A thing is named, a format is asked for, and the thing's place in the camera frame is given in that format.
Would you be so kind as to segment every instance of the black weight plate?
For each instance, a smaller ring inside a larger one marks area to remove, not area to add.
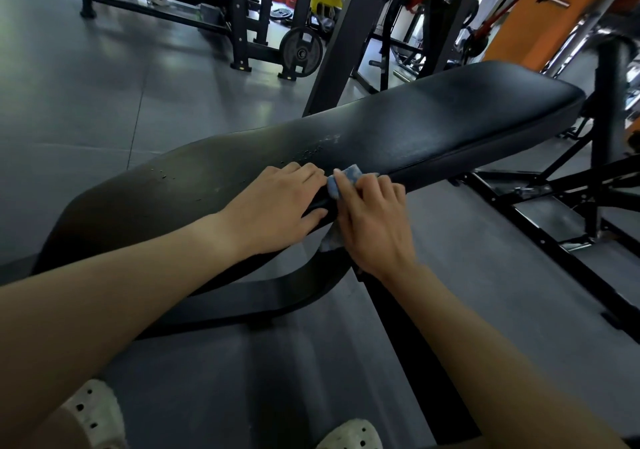
[[[288,8],[278,8],[271,11],[270,17],[273,20],[289,19],[293,16],[293,11]]]
[[[295,27],[282,38],[280,56],[282,66],[289,74],[309,76],[322,62],[322,41],[313,29]]]

